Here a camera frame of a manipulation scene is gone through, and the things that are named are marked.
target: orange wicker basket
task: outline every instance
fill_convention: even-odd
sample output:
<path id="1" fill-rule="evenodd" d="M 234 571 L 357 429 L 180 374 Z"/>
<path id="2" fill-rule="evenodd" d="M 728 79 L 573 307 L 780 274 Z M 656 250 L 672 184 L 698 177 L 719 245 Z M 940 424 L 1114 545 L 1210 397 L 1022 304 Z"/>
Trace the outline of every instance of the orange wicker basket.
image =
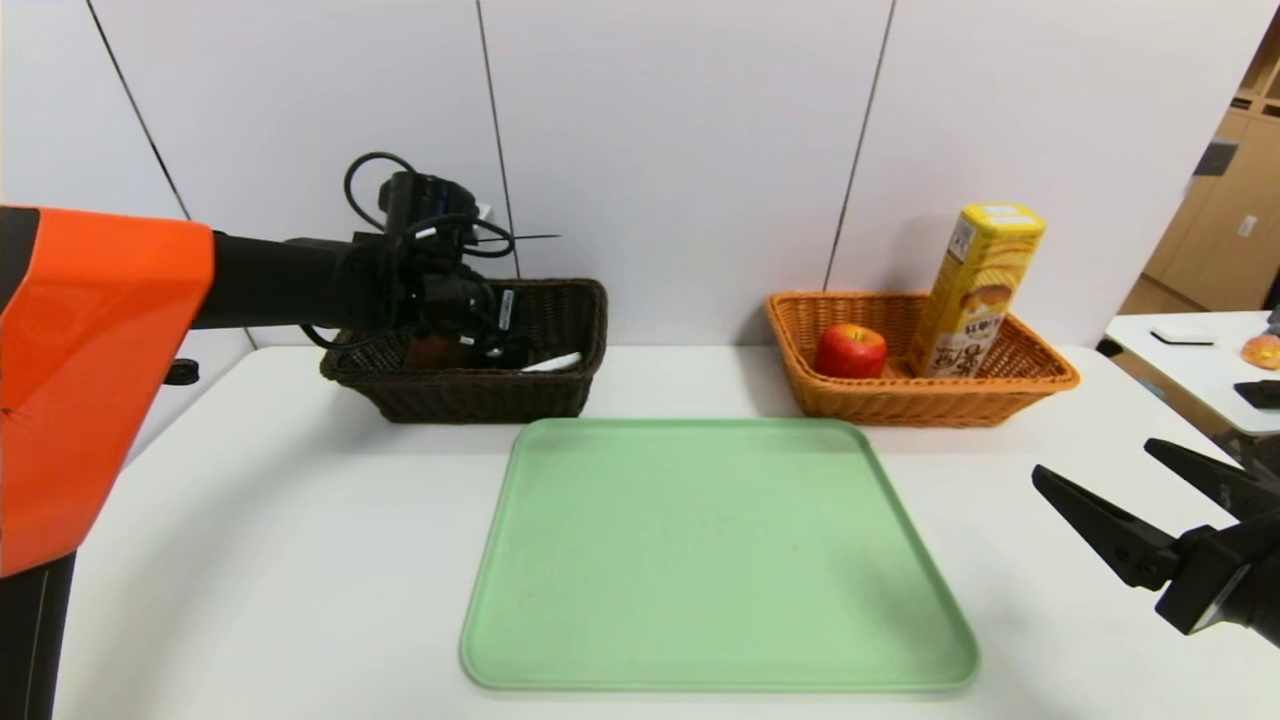
<path id="1" fill-rule="evenodd" d="M 925 293 L 879 292 L 782 292 L 769 297 L 769 323 L 805 414 L 864 425 L 989 427 L 1079 384 L 1075 368 L 1012 315 L 1005 318 L 978 377 L 911 377 L 901 356 L 927 300 Z M 818 338 L 836 323 L 855 323 L 884 336 L 890 361 L 883 378 L 851 380 L 813 370 Z"/>

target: orange robot housing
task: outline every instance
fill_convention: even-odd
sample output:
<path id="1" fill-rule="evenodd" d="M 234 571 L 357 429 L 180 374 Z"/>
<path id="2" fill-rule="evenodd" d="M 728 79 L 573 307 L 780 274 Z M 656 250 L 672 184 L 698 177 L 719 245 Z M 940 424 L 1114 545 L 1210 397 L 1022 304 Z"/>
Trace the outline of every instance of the orange robot housing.
<path id="1" fill-rule="evenodd" d="M 0 208 L 0 577 L 84 539 L 212 277 L 206 225 Z"/>

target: apple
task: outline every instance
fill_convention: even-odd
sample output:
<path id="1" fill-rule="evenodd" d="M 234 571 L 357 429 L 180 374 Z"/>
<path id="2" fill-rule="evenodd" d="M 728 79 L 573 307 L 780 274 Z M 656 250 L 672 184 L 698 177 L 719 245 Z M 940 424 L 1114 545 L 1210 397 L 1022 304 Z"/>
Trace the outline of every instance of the apple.
<path id="1" fill-rule="evenodd" d="M 1257 365 L 1267 370 L 1280 370 L 1280 337 L 1271 333 L 1260 334 L 1244 343 L 1244 348 L 1240 350 L 1240 357 L 1249 365 Z"/>
<path id="2" fill-rule="evenodd" d="M 878 378 L 887 359 L 884 336 L 861 325 L 840 323 L 823 331 L 813 369 L 832 378 Z"/>

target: red apple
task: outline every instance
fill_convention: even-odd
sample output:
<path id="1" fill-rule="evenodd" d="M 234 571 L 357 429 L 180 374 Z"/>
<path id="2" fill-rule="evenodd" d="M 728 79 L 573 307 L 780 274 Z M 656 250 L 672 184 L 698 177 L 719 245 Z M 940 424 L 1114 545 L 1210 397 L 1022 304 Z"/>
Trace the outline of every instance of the red apple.
<path id="1" fill-rule="evenodd" d="M 813 369 L 832 378 L 878 378 L 887 357 L 884 336 L 861 325 L 840 323 L 823 331 Z"/>

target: yellow snack box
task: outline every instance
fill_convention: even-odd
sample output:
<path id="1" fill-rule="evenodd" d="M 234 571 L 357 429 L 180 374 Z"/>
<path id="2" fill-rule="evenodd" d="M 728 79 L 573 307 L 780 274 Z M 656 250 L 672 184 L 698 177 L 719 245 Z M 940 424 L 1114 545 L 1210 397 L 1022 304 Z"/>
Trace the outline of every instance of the yellow snack box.
<path id="1" fill-rule="evenodd" d="M 1044 220 L 1024 205 L 969 205 L 960 213 L 906 363 L 922 378 L 972 378 L 1000 323 Z"/>

